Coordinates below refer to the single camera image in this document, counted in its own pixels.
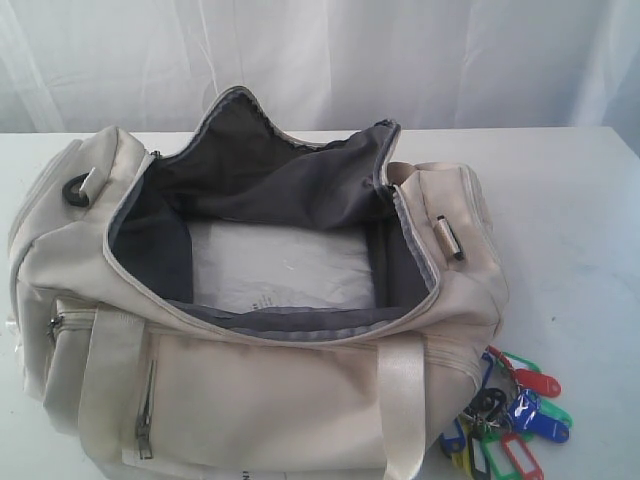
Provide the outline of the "cream white duffel bag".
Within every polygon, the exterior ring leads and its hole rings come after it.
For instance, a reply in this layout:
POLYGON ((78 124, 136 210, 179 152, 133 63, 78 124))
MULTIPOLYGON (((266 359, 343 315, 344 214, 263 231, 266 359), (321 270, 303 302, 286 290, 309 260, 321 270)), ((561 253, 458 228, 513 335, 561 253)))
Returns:
POLYGON ((111 479, 420 479, 471 403, 508 287, 476 173, 393 158, 383 120, 328 143, 221 94, 165 156, 119 127, 43 168, 7 240, 24 390, 111 479), (359 227, 367 309, 194 300, 188 225, 359 227))

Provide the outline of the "bunch of colourful key tags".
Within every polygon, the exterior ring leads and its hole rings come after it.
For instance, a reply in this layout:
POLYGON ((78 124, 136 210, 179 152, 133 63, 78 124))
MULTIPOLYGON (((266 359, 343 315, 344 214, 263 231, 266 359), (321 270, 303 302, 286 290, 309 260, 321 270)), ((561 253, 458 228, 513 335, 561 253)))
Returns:
POLYGON ((441 453, 470 479, 543 480, 529 443, 569 441, 571 415, 552 402, 559 381, 535 363, 486 348, 479 391, 438 438, 441 453))

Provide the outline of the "white backdrop curtain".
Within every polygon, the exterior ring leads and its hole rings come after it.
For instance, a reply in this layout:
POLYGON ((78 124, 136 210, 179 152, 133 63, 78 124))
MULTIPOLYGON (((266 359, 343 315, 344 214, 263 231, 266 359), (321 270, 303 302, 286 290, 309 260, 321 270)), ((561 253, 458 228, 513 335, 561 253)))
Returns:
POLYGON ((5 1, 1 128, 189 131, 252 90, 284 128, 639 131, 635 1, 5 1))

